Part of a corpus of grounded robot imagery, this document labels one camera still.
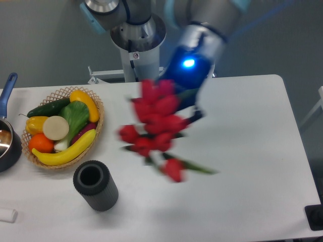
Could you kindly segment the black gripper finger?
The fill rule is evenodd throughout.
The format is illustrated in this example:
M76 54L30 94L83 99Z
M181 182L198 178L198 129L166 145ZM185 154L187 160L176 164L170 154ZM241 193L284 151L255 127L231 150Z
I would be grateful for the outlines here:
M192 115L188 118L188 124L190 125L190 124L198 121L199 119L203 118L204 116L205 115L204 115L203 110L201 110L198 107L194 107Z

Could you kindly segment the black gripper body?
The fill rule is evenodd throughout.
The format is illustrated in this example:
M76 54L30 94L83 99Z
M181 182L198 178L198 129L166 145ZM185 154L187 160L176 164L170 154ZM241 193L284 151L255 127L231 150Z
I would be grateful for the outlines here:
M218 62L227 36L216 28L199 22L186 26L165 70L157 81L173 80L176 94L189 93L179 110L194 106L197 93Z

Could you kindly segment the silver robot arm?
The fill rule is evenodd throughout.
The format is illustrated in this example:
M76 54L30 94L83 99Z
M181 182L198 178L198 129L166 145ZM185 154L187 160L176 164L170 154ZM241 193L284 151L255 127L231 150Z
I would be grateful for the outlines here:
M97 33L108 32L118 48L126 82L173 80L188 93L180 109L196 106L197 92L211 76L250 1L165 1L164 16L151 1L82 1L80 10ZM183 30L169 63L159 65L166 26Z

